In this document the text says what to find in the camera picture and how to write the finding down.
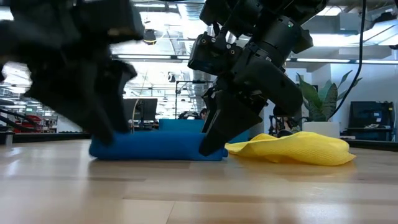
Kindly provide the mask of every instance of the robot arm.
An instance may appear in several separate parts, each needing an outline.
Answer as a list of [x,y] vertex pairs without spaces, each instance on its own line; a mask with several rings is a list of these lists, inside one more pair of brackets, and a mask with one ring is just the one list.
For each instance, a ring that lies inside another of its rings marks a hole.
[[[130,0],[8,0],[13,21],[0,21],[0,64],[4,58],[27,64],[32,86],[25,94],[53,108],[105,144],[127,133],[122,93],[137,74],[113,60],[110,44],[142,40],[144,26]],[[284,75],[291,51],[312,46],[305,21],[327,0],[207,0],[200,19],[216,37],[199,35],[188,66],[217,75],[203,99],[209,109],[200,146],[209,155],[262,120],[267,100],[275,115],[292,115],[302,104],[300,90]],[[227,43],[250,36],[245,47]]]

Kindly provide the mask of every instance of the blue cloth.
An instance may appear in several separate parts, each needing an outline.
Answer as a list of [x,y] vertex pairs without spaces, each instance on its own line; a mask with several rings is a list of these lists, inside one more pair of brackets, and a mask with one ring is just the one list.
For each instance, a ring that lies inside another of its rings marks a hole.
[[[193,132],[200,133],[205,120],[188,120],[188,119],[160,119],[159,131],[178,131],[178,132]],[[249,131],[236,136],[228,143],[245,142],[249,140]]]
[[199,146],[204,137],[202,133],[189,132],[116,133],[115,141],[110,146],[93,138],[89,152],[102,160],[220,161],[228,156],[226,149],[220,149],[207,157],[201,155]]

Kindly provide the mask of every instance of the white pot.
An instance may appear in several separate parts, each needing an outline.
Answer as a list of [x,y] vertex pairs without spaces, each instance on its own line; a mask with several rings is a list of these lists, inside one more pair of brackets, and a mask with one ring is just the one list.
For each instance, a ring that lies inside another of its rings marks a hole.
[[303,123],[303,131],[340,138],[340,124],[337,122],[306,122]]

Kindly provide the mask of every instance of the yellow cloth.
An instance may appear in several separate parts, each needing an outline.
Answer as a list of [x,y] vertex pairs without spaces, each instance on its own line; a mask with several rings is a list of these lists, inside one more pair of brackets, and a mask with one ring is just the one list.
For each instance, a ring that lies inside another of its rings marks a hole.
[[322,166],[337,166],[352,161],[347,142],[304,132],[282,138],[259,134],[248,142],[226,144],[229,153],[242,157],[265,158],[271,162],[286,159]]

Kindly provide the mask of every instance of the wooden table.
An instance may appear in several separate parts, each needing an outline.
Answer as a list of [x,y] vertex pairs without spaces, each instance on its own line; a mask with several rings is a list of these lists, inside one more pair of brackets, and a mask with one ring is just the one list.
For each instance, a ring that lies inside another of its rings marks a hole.
[[398,223],[398,154],[339,167],[99,162],[89,141],[0,149],[0,223]]

